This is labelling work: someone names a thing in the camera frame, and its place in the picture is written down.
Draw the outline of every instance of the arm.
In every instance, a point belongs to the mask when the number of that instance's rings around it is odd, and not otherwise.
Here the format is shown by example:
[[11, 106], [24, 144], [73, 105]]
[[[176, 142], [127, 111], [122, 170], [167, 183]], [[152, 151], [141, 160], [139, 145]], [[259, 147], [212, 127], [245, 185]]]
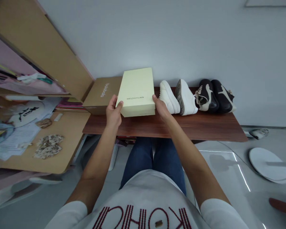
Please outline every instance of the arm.
[[121, 124], [121, 101], [115, 109], [117, 96], [114, 95], [106, 109], [107, 124], [99, 143], [89, 159], [82, 176], [66, 204], [79, 200], [87, 206], [88, 214], [92, 212], [95, 202], [103, 188], [110, 165], [112, 150]]
[[153, 101], [170, 133], [181, 164], [194, 191], [199, 208], [205, 200], [212, 198], [221, 199], [230, 204], [203, 156], [184, 133], [174, 117], [168, 112], [165, 104], [157, 99], [155, 95], [153, 95]]

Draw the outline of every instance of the shoe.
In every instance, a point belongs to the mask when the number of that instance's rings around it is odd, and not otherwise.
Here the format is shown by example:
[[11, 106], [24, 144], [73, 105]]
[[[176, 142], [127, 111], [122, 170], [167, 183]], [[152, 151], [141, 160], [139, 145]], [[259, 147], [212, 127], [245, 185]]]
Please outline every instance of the shoe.
[[236, 110], [233, 104], [234, 96], [231, 91], [227, 91], [219, 80], [212, 80], [214, 95], [218, 100], [218, 113], [230, 113]]
[[254, 129], [249, 132], [255, 139], [260, 140], [263, 137], [266, 137], [269, 134], [269, 130], [264, 129]]
[[199, 88], [195, 92], [196, 103], [199, 110], [214, 113], [219, 108], [219, 103], [213, 92], [213, 85], [210, 80], [203, 79], [200, 81]]
[[163, 80], [160, 83], [160, 96], [159, 99], [163, 101], [171, 114], [179, 114], [180, 113], [180, 105], [175, 98], [171, 87], [168, 82]]
[[192, 115], [197, 113], [198, 108], [195, 105], [195, 96], [184, 80], [178, 81], [175, 96], [180, 104], [181, 115]]

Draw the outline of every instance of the desk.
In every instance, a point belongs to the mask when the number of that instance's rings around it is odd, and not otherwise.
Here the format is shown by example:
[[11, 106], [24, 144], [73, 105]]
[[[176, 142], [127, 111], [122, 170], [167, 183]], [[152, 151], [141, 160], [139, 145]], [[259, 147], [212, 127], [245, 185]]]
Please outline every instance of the desk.
[[[63, 113], [63, 116], [59, 121], [53, 121], [59, 113]], [[81, 132], [88, 117], [88, 112], [54, 112], [51, 117], [52, 125], [39, 131], [32, 141], [33, 145], [29, 146], [20, 156], [11, 156], [6, 161], [0, 160], [0, 168], [55, 174], [64, 173], [72, 162], [73, 156], [83, 139]], [[34, 158], [37, 149], [36, 144], [39, 139], [52, 134], [65, 137], [64, 141], [59, 144], [63, 149], [54, 157], [45, 160]]]
[[[195, 93], [197, 87], [190, 87]], [[160, 88], [155, 87], [158, 97]], [[198, 111], [194, 115], [173, 115], [181, 128], [191, 140], [231, 141], [246, 142], [242, 128], [233, 113], [209, 114]], [[91, 115], [84, 127], [84, 134], [102, 134], [106, 125], [105, 115]], [[118, 135], [169, 138], [170, 135], [161, 120], [158, 112], [156, 115], [128, 117], [122, 116], [122, 124]]]

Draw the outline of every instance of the black sneaker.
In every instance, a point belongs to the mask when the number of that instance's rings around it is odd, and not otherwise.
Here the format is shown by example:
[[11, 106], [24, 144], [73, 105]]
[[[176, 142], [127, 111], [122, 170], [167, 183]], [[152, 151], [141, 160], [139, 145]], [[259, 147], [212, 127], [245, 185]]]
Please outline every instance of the black sneaker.
[[233, 104], [234, 96], [231, 91], [227, 91], [219, 80], [212, 80], [214, 95], [217, 98], [219, 109], [218, 113], [229, 113], [236, 110]]
[[214, 96], [213, 85], [210, 80], [203, 79], [200, 81], [199, 89], [195, 92], [195, 97], [199, 110], [210, 113], [218, 110], [219, 104]]

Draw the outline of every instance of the tiled floor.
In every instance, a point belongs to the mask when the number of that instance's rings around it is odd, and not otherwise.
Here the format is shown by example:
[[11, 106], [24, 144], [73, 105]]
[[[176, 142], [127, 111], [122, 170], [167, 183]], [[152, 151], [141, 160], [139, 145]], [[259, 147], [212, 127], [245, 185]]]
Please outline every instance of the tiled floor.
[[[254, 147], [266, 148], [286, 161], [286, 130], [271, 129], [269, 136], [259, 141], [245, 143], [224, 142], [249, 164], [248, 151]], [[275, 184], [253, 173], [243, 162], [235, 163], [231, 150], [218, 142], [202, 142], [196, 145], [234, 208], [249, 228], [286, 228], [286, 214], [273, 209], [269, 197], [286, 201], [286, 184]], [[120, 148], [114, 169], [108, 172], [102, 192], [95, 207], [100, 206], [119, 189], [131, 146]], [[44, 228], [55, 212], [73, 191], [78, 178], [68, 172], [64, 181], [45, 187], [34, 196], [0, 209], [0, 229]], [[194, 202], [194, 194], [186, 178], [188, 198]]]

